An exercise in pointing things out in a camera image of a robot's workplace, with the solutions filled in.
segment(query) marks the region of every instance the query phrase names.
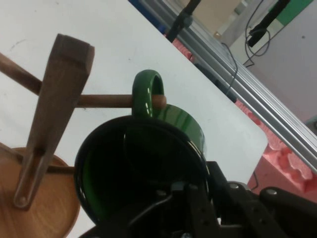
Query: mug rim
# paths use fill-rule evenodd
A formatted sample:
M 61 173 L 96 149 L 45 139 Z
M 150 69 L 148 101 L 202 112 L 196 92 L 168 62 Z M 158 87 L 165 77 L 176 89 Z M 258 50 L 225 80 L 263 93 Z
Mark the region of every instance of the mug rim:
M 116 128 L 122 128 L 123 126 L 129 125 L 147 125 L 159 129 L 164 129 L 168 132 L 171 132 L 182 143 L 190 143 L 191 146 L 188 146 L 188 149 L 191 150 L 192 153 L 195 153 L 196 158 L 199 158 L 198 163 L 200 164 L 199 166 L 201 166 L 202 177 L 208 176 L 209 172 L 206 168 L 206 160 L 203 154 L 184 132 L 174 127 L 173 125 L 170 125 L 167 122 L 161 121 L 156 118 L 139 118 L 135 116 L 124 116 L 106 121 L 103 124 L 99 125 L 86 137 L 86 139 L 80 146 L 75 159 L 74 182 L 77 197 L 80 200 L 81 206 L 95 224 L 97 224 L 100 221 L 99 218 L 96 217 L 96 215 L 94 214 L 91 205 L 89 204 L 89 201 L 86 199 L 85 189 L 83 186 L 83 168 L 85 160 L 88 157 L 89 148 L 91 145 L 94 144 L 94 141 L 103 137 L 107 131 L 112 131 Z M 204 180 L 204 183 L 208 192 L 207 179 Z

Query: white wall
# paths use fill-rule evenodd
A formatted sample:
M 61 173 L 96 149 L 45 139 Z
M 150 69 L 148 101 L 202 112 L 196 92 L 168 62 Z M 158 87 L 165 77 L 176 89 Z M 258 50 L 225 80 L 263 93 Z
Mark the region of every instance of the white wall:
M 317 115 L 317 1 L 270 44 L 249 70 L 300 120 Z

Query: mug handle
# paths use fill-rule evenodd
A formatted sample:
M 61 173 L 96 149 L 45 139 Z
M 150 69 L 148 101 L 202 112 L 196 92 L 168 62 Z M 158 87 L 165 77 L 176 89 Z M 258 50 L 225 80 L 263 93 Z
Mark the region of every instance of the mug handle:
M 153 117 L 152 95 L 164 95 L 162 78 L 155 70 L 143 70 L 135 76 L 132 86 L 133 116 Z

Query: black cable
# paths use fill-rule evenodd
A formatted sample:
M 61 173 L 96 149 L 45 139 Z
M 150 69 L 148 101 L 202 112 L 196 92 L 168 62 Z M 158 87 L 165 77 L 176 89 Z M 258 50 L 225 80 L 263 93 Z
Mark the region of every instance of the black cable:
M 255 181 L 256 181 L 256 185 L 255 185 L 253 188 L 251 188 L 251 191 L 253 191 L 254 189 L 256 189 L 256 188 L 259 187 L 259 181 L 258 181 L 256 172 L 253 172 L 253 176 L 254 176 L 254 179 L 255 179 Z
M 236 71 L 235 71 L 234 74 L 232 75 L 232 76 L 233 76 L 232 81 L 231 81 L 231 83 L 229 84 L 229 87 L 228 87 L 227 92 L 226 92 L 226 94 L 225 94 L 226 96 L 228 96 L 228 93 L 229 93 L 229 91 L 230 91 L 230 88 L 232 87 L 232 85 L 233 85 L 233 83 L 234 83 L 234 80 L 236 79 L 236 76 L 237 76 L 237 74 L 238 74 L 238 64 L 237 64 L 237 61 L 235 60 L 235 58 L 233 57 L 233 54 L 232 54 L 230 48 L 227 46 L 227 44 L 225 44 L 225 43 L 221 43 L 221 44 L 227 47 L 227 49 L 228 49 L 228 51 L 229 51 L 229 53 L 230 53 L 230 56 L 232 57 L 233 62 L 234 62 L 234 64 L 235 64 L 235 66 L 236 66 Z
M 261 0 L 261 2 L 258 4 L 258 6 L 256 7 L 256 9 L 254 10 L 254 12 L 253 12 L 252 15 L 250 16 L 250 18 L 249 18 L 249 20 L 248 20 L 248 23 L 247 23 L 247 25 L 246 25 L 244 49 L 245 49 L 245 52 L 246 52 L 246 54 L 247 54 L 247 57 L 248 57 L 249 61 L 251 62 L 251 64 L 249 64 L 248 66 L 246 66 L 246 68 L 255 65 L 254 62 L 253 62 L 253 60 L 251 59 L 251 57 L 253 57 L 253 56 L 257 56 L 257 57 L 263 56 L 263 55 L 268 51 L 268 49 L 269 49 L 269 44 L 270 44 L 270 42 L 271 42 L 271 34 L 270 34 L 270 32 L 269 32 L 267 29 L 258 29 L 258 30 L 256 30 L 256 31 L 253 31 L 252 33 L 249 33 L 249 34 L 247 33 L 247 32 L 248 32 L 249 25 L 250 25 L 250 22 L 251 22 L 251 20 L 252 20 L 252 18 L 253 18 L 253 16 L 254 16 L 254 14 L 257 12 L 257 10 L 259 9 L 259 7 L 261 6 L 261 4 L 262 4 L 263 1 L 264 1 L 264 0 Z M 249 39 L 250 37 L 252 37 L 255 33 L 263 32 L 263 31 L 265 31 L 265 32 L 268 33 L 267 47 L 266 47 L 266 49 L 264 50 L 264 52 L 263 52 L 262 54 L 259 54 L 259 55 L 258 55 L 258 54 L 254 53 L 254 52 L 251 50 L 250 46 L 248 45 L 248 39 Z

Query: green panel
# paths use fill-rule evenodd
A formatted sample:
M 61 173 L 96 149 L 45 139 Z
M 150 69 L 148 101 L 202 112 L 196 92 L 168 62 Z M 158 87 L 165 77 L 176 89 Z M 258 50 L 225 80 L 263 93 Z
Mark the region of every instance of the green panel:
M 277 16 L 277 20 L 286 26 L 313 0 L 291 0 L 287 7 Z

